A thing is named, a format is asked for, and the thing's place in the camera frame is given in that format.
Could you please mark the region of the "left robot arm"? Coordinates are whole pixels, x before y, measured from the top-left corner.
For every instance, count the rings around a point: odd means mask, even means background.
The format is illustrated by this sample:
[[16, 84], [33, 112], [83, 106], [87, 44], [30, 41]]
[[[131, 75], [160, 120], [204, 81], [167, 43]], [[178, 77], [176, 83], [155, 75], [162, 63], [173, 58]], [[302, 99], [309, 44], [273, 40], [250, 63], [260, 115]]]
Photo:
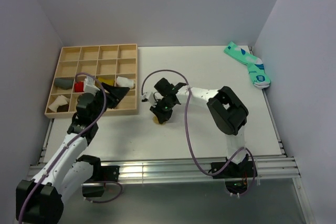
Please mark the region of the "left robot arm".
[[30, 180], [16, 188], [16, 220], [19, 223], [58, 223], [65, 202], [85, 182], [103, 183], [98, 157], [84, 155], [98, 131], [98, 119], [114, 109], [129, 92], [128, 87], [102, 83], [95, 94], [77, 99], [67, 134], [49, 162]]

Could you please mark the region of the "white rolled sock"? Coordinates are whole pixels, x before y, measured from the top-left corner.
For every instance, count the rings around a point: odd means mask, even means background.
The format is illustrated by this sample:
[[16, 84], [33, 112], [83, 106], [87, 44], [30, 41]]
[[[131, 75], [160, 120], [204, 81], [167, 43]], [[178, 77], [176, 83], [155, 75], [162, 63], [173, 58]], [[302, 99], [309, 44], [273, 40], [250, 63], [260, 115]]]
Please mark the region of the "white rolled sock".
[[134, 89], [136, 84], [135, 84], [135, 80], [133, 79], [129, 79], [126, 77], [121, 77], [121, 76], [117, 76], [116, 78], [116, 86], [118, 87], [127, 87], [129, 89]]

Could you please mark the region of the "cream and brown striped sock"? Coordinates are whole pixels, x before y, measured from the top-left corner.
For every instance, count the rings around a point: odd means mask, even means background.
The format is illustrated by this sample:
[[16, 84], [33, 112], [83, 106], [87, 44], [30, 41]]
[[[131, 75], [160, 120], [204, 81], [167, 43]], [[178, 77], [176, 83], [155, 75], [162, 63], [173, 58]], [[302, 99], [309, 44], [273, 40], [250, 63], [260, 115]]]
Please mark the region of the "cream and brown striped sock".
[[55, 100], [48, 106], [48, 109], [50, 109], [52, 112], [57, 112], [57, 109], [60, 106], [68, 105], [70, 102], [70, 99], [64, 95], [59, 95], [55, 98]]

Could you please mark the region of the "red rolled sock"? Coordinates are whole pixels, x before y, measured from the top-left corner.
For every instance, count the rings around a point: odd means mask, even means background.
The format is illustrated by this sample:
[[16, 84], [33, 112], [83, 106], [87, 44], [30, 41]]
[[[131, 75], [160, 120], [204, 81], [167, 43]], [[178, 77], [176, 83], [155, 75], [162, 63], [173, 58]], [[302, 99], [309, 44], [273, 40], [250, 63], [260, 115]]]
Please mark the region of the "red rolled sock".
[[75, 93], [82, 93], [83, 90], [84, 90], [84, 83], [83, 82], [76, 82], [74, 84], [73, 88], [74, 88], [73, 90], [74, 90]]

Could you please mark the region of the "teal patterned sock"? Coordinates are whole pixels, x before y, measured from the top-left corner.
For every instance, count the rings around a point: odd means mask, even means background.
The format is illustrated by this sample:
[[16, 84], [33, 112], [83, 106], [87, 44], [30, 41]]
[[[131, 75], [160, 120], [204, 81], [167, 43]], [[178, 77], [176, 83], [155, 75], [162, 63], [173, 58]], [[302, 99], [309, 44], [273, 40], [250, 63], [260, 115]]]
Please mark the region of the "teal patterned sock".
[[247, 67], [250, 80], [255, 87], [264, 89], [270, 86], [271, 80], [266, 75], [264, 64], [260, 58], [250, 54], [233, 42], [228, 44], [224, 53]]

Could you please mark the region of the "wooden compartment tray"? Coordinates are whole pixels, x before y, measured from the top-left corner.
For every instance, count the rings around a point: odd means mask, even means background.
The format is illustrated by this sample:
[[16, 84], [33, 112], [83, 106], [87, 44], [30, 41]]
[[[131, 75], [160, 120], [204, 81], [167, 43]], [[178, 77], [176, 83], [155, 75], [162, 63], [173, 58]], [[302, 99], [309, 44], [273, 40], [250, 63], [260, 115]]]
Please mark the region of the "wooden compartment tray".
[[[45, 116], [50, 119], [70, 118], [76, 111], [77, 99], [83, 94], [73, 90], [76, 82], [84, 82], [85, 74], [104, 78], [113, 78], [114, 86], [117, 76], [135, 80], [135, 88], [130, 89], [125, 98], [114, 109], [107, 109], [106, 115], [128, 115], [138, 112], [138, 46], [137, 44], [121, 45], [95, 45], [63, 47], [59, 60], [48, 102]], [[71, 89], [63, 90], [54, 85], [55, 78], [74, 79]], [[59, 95], [70, 99], [68, 105], [60, 106], [57, 112], [52, 112], [48, 106]]]

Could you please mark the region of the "grey rolled sock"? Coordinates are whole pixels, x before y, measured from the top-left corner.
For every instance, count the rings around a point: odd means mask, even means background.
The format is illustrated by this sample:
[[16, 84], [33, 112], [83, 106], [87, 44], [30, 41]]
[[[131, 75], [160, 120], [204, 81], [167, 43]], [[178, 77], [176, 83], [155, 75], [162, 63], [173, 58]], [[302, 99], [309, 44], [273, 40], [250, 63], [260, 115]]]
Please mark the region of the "grey rolled sock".
[[57, 88], [68, 90], [71, 89], [73, 86], [74, 79], [68, 79], [68, 78], [55, 78], [54, 85]]

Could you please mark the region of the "mustard yellow sock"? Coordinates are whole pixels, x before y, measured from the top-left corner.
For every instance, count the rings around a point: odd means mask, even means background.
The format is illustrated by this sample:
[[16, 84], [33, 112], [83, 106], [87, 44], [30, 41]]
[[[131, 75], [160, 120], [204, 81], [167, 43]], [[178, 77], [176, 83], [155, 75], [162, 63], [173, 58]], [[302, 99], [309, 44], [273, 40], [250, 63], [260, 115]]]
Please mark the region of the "mustard yellow sock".
[[168, 119], [165, 119], [165, 118], [159, 118], [157, 116], [153, 117], [153, 122], [157, 125], [164, 125], [167, 121]]
[[100, 83], [105, 83], [107, 85], [114, 86], [114, 79], [113, 78], [98, 77], [98, 81]]

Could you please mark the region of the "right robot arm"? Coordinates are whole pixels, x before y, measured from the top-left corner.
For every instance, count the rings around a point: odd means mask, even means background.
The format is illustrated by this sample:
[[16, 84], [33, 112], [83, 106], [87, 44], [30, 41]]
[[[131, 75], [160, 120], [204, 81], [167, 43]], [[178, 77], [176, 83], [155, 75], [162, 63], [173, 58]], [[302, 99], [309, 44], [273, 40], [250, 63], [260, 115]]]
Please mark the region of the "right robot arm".
[[151, 104], [150, 111], [159, 124], [166, 123], [172, 116], [176, 105], [184, 105], [185, 112], [190, 104], [209, 110], [215, 125], [226, 136], [227, 159], [211, 170], [201, 172], [215, 178], [255, 178], [256, 165], [251, 151], [245, 146], [245, 125], [248, 109], [230, 87], [221, 89], [201, 89], [179, 82], [173, 85], [162, 78], [154, 86], [160, 98], [154, 92], [142, 95], [142, 101]]

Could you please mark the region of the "mustard yellow rolled sock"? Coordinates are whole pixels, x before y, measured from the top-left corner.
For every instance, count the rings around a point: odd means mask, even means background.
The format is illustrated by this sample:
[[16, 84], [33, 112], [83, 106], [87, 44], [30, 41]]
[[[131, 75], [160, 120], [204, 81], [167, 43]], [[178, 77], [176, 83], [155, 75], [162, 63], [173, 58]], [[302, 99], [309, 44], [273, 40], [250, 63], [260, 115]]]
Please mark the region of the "mustard yellow rolled sock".
[[114, 86], [114, 79], [113, 78], [98, 77], [98, 81], [100, 83], [105, 83], [107, 85]]

